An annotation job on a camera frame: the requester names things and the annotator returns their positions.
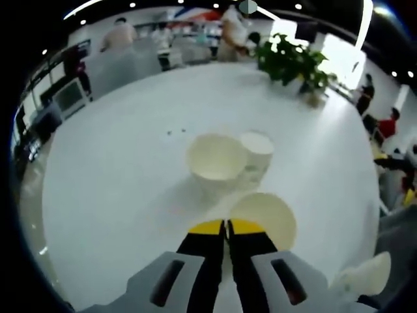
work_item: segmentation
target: person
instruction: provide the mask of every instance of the person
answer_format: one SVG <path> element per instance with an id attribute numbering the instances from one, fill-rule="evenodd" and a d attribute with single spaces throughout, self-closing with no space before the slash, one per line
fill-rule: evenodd
<path id="1" fill-rule="evenodd" d="M 248 49 L 245 47 L 248 38 L 245 17 L 237 10 L 236 6 L 231 5 L 224 13 L 222 21 L 223 31 L 217 58 L 220 62 L 237 62 L 239 55 L 248 54 Z"/>
<path id="2" fill-rule="evenodd" d="M 151 38 L 155 42 L 158 50 L 168 49 L 173 40 L 172 32 L 166 26 L 166 23 L 159 23 L 155 26 L 154 31 L 151 34 Z"/>
<path id="3" fill-rule="evenodd" d="M 382 145 L 385 139 L 392 137 L 397 132 L 397 121 L 400 117 L 399 111 L 396 108 L 392 108 L 390 118 L 383 119 L 382 121 L 378 121 L 374 117 L 366 115 L 364 117 L 364 126 L 371 134 L 374 134 L 375 129 L 378 128 L 379 132 L 375 133 L 375 139 Z"/>
<path id="4" fill-rule="evenodd" d="M 399 207 L 398 200 L 401 200 L 402 204 L 407 206 L 416 196 L 417 167 L 412 159 L 417 157 L 417 145 L 412 148 L 412 154 L 407 154 L 404 157 L 396 149 L 392 155 L 374 160 L 376 165 L 389 171 L 380 179 L 381 185 L 384 186 L 384 192 L 381 192 L 381 200 L 389 208 Z M 405 174 L 399 180 L 400 183 L 396 179 L 395 171 L 402 171 Z"/>
<path id="5" fill-rule="evenodd" d="M 85 63 L 81 61 L 85 53 L 81 52 L 77 45 L 70 47 L 63 52 L 64 73 L 69 78 L 78 78 L 86 95 L 91 97 L 91 84 L 88 75 L 85 73 Z"/>
<path id="6" fill-rule="evenodd" d="M 375 88 L 373 86 L 372 76 L 370 74 L 366 74 L 365 77 L 366 84 L 362 86 L 362 90 L 360 90 L 361 96 L 356 105 L 356 109 L 358 110 L 359 115 L 361 116 L 369 108 L 369 105 L 371 104 L 371 101 L 375 95 Z"/>
<path id="7" fill-rule="evenodd" d="M 397 131 L 397 121 L 399 120 L 399 111 L 395 108 L 391 109 L 391 116 L 389 119 L 383 119 L 378 122 L 378 129 L 384 138 L 389 138 L 395 135 Z"/>
<path id="8" fill-rule="evenodd" d="M 130 25 L 126 18 L 118 18 L 115 28 L 112 29 L 103 39 L 101 52 L 114 48 L 125 48 L 137 38 L 135 28 Z"/>

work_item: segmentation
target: white shirt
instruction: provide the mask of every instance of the white shirt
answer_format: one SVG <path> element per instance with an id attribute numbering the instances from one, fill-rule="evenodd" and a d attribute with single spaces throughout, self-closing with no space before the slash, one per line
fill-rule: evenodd
<path id="1" fill-rule="evenodd" d="M 229 21 L 232 25 L 231 39 L 235 44 L 244 46 L 248 39 L 248 26 L 242 14 L 231 5 L 222 17 L 222 21 Z"/>

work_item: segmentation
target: person in red shirt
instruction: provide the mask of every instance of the person in red shirt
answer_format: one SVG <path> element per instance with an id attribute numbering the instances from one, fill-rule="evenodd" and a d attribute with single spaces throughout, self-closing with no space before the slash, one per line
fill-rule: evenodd
<path id="1" fill-rule="evenodd" d="M 386 139 L 393 135 L 397 131 L 397 121 L 399 120 L 399 111 L 392 108 L 391 118 L 384 119 L 377 123 L 377 127 L 382 136 Z"/>

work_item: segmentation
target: white table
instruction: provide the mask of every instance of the white table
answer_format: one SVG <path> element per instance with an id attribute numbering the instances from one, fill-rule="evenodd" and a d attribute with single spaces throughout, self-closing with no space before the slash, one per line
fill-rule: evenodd
<path id="1" fill-rule="evenodd" d="M 248 65 L 191 67 L 116 90 L 55 135 L 44 180 L 44 228 L 76 309 L 116 299 L 133 274 L 163 251 L 175 251 L 207 212 L 185 163 L 192 140 L 248 129 L 267 132 L 276 146 L 260 190 L 294 211 L 293 252 L 329 280 L 372 256 L 377 173 L 355 108 L 330 93 L 324 108 L 311 109 L 283 97 Z M 239 312 L 233 292 L 230 281 L 222 284 L 217 312 Z"/>

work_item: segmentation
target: chair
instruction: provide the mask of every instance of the chair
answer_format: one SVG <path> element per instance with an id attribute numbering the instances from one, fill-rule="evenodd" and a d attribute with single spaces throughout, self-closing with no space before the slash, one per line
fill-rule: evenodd
<path id="1" fill-rule="evenodd" d="M 156 46 L 150 38 L 122 50 L 109 50 L 85 59 L 95 100 L 129 83 L 162 72 Z"/>

